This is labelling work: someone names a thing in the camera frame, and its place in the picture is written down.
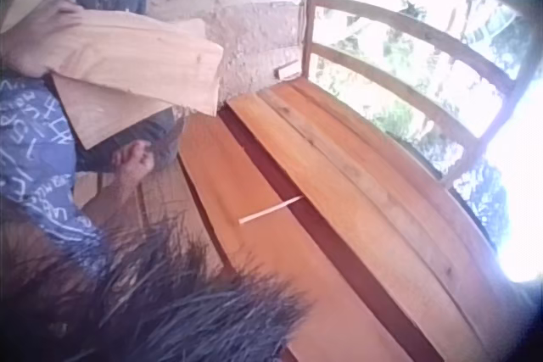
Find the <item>hand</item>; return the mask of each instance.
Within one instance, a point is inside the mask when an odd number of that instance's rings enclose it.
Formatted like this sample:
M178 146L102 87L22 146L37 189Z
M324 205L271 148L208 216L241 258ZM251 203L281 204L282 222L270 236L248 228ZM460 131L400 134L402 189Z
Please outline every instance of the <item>hand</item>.
M136 140L113 153L111 160L121 185L134 187L154 168L150 142Z
M24 76L40 78L48 67L35 51L48 36L79 25L83 7L76 0L43 0L19 23L2 34L2 60Z

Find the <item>bright sky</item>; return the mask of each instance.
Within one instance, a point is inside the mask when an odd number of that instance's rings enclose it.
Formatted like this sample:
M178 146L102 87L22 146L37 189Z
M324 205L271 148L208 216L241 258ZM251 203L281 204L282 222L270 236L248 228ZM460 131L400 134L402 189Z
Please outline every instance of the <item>bright sky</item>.
M500 169L511 235L498 248L502 269L513 281L543 276L543 80L533 81L512 119L489 145L486 157Z

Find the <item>reddish wood plank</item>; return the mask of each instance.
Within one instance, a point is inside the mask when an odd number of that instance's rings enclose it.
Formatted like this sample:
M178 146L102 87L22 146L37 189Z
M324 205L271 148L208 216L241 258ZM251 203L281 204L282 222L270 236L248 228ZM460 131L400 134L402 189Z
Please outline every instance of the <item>reddish wood plank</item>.
M314 304L290 345L298 360L410 360L287 209L238 223L281 198L220 119L191 116L181 150L234 266L252 259L287 277Z
M257 96L229 105L445 359L489 358L431 270L356 186Z

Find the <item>wooden board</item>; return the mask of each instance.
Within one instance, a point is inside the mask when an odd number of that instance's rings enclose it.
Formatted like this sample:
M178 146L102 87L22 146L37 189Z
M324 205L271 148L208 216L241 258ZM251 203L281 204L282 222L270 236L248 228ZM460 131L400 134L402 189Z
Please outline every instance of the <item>wooden board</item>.
M262 99L229 104L445 360L489 358L418 253L344 174Z
M208 248L208 266L211 269L222 266L177 161L147 176L142 182L141 191L148 226L171 220L176 228L174 238L200 240Z
M78 173L74 186L74 203L81 209L98 193L97 173Z
M289 278L313 302L289 346L298 360L409 360L287 209L238 223L282 200L219 119L191 116L181 150L233 264L252 259L263 271Z
M35 58L75 80L216 113L220 46L138 14L84 10L82 18L36 46Z
M401 145L390 136L382 133L372 123L362 118L345 103L323 91L308 80L296 80L292 85L330 113L336 120L353 131L365 144L379 155L411 186L430 203L446 224L461 239L474 261L480 265L495 292L501 292L508 302L518 304L525 313L532 314L531 305L506 278L498 263L495 253L460 204L439 184L428 171L417 162Z
M41 1L18 0L10 9L2 31L19 22ZM205 38L205 22L201 19L175 22L173 25L180 32ZM62 75L53 74L53 80L70 123L86 149L171 107L171 104L159 99L131 95Z
M481 265L426 199L354 132L291 86L276 86L261 97L381 210L455 299L485 348L499 355L511 347L523 328L517 304L493 291Z

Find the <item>person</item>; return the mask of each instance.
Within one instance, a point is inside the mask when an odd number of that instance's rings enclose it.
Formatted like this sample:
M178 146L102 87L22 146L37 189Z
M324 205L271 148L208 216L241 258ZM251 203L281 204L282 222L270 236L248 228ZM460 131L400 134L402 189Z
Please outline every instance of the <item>person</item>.
M90 150L81 145L48 77L48 67L32 52L46 36L80 24L84 8L144 14L146 0L44 0L0 38L0 195L16 203L19 212L72 258L96 271L108 251L100 226L145 175L176 157L175 142L161 152L149 149L175 121L167 109ZM77 171L114 172L115 180L78 209L72 194ZM2 216L6 221L7 214Z

